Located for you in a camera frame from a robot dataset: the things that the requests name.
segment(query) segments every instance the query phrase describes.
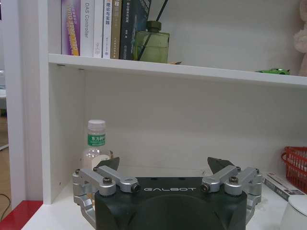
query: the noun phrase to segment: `plastic water bottle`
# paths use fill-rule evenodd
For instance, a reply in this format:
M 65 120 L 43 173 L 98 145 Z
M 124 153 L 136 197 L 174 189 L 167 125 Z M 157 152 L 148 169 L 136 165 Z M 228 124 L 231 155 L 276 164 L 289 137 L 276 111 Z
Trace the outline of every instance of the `plastic water bottle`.
M 105 150 L 106 122 L 103 120 L 89 120 L 87 130 L 87 148 L 83 152 L 82 167 L 93 169 L 100 161 L 109 160 L 111 151 Z

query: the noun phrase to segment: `white bottle cap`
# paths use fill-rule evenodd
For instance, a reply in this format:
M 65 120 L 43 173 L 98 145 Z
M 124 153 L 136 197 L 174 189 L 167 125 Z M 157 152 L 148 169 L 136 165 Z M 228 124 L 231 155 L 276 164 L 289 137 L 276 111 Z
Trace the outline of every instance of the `white bottle cap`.
M 106 128 L 106 122 L 104 120 L 89 120 L 87 127 L 93 131 L 102 131 Z

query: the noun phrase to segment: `shelf board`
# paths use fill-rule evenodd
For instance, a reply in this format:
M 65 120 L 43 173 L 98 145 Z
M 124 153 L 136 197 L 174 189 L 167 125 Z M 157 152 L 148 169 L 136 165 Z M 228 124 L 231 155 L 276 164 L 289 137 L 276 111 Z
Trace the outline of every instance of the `shelf board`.
M 205 81 L 246 82 L 258 85 L 307 88 L 307 77 L 265 74 L 241 70 L 215 69 L 94 57 L 77 57 L 60 54 L 49 54 L 49 63 L 65 65 L 78 69 L 108 71 L 123 74 L 154 75 Z

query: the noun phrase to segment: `book spine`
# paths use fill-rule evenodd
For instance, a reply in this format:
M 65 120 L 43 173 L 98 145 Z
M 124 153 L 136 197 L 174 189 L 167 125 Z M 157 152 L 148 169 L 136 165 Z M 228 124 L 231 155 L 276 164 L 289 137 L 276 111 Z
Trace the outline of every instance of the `book spine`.
M 104 6 L 104 33 L 103 33 L 103 58 L 111 57 L 111 29 L 112 29 L 112 0 L 105 0 Z
M 111 58 L 119 59 L 122 0 L 113 0 Z
M 92 57 L 94 45 L 94 0 L 81 0 L 80 56 Z
M 133 60 L 135 33 L 146 30 L 151 0 L 123 0 L 120 59 Z
M 122 21 L 121 21 L 121 35 L 120 35 L 120 59 L 132 60 L 130 55 L 130 43 L 132 40 L 132 2 L 131 0 L 123 0 L 122 7 Z
M 62 54 L 80 54 L 80 0 L 61 0 Z
M 104 21 L 104 0 L 95 0 L 94 47 L 93 47 L 93 57 L 95 58 L 102 58 L 103 21 Z

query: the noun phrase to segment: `stuffed toy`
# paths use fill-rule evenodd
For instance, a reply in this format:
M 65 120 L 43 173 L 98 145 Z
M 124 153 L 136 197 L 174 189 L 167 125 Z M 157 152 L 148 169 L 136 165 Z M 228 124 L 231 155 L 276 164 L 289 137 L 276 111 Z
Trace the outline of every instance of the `stuffed toy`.
M 301 0 L 300 15 L 305 25 L 303 30 L 294 35 L 294 46 L 298 51 L 305 54 L 299 76 L 307 77 L 307 0 Z

